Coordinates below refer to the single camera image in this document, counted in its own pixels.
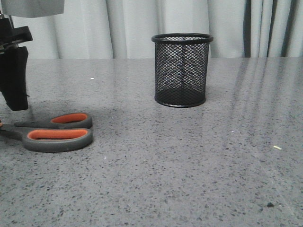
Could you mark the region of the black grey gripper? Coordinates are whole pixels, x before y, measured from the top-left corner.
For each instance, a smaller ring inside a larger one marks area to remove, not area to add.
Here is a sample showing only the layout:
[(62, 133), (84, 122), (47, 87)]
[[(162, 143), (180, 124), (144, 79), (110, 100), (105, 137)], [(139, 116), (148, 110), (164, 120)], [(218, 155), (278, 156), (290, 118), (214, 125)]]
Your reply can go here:
[(0, 2), (0, 91), (13, 111), (28, 109), (26, 65), (28, 51), (18, 47), (32, 41), (27, 26), (14, 27), (11, 17), (38, 18), (62, 14), (63, 0), (2, 0)]

